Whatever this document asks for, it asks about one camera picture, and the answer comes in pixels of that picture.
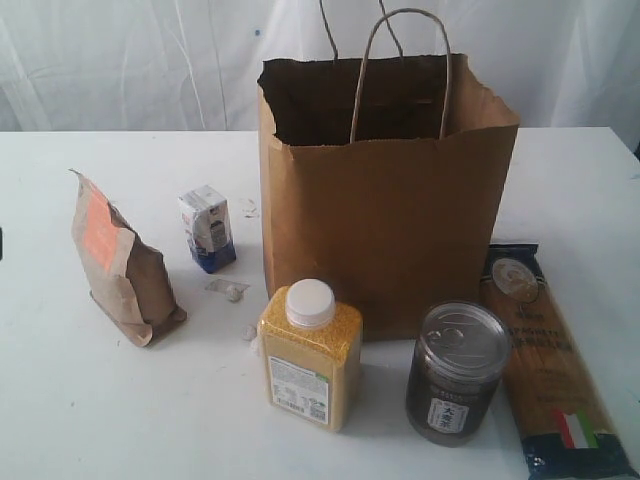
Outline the clear plastic wrapper scrap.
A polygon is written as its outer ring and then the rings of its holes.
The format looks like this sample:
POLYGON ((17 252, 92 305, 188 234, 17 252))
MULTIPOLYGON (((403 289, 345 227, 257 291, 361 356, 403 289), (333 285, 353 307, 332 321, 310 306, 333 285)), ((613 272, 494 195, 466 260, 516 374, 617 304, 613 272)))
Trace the clear plastic wrapper scrap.
POLYGON ((244 283, 216 278, 212 282, 210 282, 205 287, 205 289, 208 291, 217 292, 225 295, 225 290, 229 285, 237 285, 239 288, 243 289, 243 293, 248 288, 248 285, 244 283))

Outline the small white blue carton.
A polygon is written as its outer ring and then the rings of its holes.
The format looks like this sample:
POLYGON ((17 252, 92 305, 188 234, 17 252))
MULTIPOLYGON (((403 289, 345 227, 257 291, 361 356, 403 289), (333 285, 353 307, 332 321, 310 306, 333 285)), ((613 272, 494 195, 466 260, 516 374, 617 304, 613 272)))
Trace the small white blue carton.
POLYGON ((227 199, 209 185, 178 198, 187 245, 194 261, 213 274, 236 260, 227 199))

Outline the kraft pouch with orange label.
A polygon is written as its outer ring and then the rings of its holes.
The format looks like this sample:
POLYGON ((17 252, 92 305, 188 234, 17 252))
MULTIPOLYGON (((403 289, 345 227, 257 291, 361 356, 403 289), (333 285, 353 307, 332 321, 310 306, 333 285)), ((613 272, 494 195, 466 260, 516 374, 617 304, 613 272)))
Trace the kraft pouch with orange label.
POLYGON ((187 320, 164 256, 142 241, 89 178, 75 175, 78 193, 71 235, 90 296, 129 341, 146 347, 187 320))

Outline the brown paper shopping bag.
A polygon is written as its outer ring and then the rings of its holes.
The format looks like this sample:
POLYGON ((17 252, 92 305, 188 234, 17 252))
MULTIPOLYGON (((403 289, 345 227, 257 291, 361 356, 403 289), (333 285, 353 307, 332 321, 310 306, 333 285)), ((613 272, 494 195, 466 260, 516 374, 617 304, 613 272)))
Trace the brown paper shopping bag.
POLYGON ((257 84, 269 293, 320 279, 368 340, 478 299, 520 120, 467 55, 278 58, 257 84))

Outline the yellow millet bottle white cap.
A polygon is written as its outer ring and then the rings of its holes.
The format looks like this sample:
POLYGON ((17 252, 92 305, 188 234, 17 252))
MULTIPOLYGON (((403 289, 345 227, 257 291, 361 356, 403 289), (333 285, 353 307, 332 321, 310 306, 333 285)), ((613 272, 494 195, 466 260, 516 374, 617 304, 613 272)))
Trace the yellow millet bottle white cap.
POLYGON ((337 432, 360 378, 363 320, 328 284, 303 279, 279 288, 258 325, 270 403, 337 432))

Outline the white crumb beside wrapper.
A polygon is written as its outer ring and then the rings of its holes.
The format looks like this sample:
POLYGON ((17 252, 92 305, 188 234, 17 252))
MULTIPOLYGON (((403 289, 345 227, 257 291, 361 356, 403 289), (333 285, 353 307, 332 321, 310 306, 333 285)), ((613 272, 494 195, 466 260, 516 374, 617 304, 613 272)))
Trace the white crumb beside wrapper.
POLYGON ((237 303, 243 298, 243 289, 237 285, 229 285, 225 290, 225 298, 231 303, 237 303))

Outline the spaghetti packet dark blue ends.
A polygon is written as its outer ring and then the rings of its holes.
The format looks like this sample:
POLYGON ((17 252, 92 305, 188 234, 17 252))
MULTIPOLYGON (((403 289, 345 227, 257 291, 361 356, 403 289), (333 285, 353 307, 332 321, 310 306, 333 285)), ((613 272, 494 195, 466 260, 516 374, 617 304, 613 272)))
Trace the spaghetti packet dark blue ends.
POLYGON ((503 383, 532 479, 638 478, 537 262, 535 244, 490 246, 482 304, 506 326, 503 383))

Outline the dark tea can silver lid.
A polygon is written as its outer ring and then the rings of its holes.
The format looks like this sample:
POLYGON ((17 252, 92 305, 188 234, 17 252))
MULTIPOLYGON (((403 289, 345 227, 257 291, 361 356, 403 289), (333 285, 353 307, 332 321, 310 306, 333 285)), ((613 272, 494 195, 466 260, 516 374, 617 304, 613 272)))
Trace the dark tea can silver lid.
POLYGON ((489 310, 463 301, 433 307, 416 339, 405 409, 414 429, 447 447, 478 431, 508 364, 511 343, 489 310))

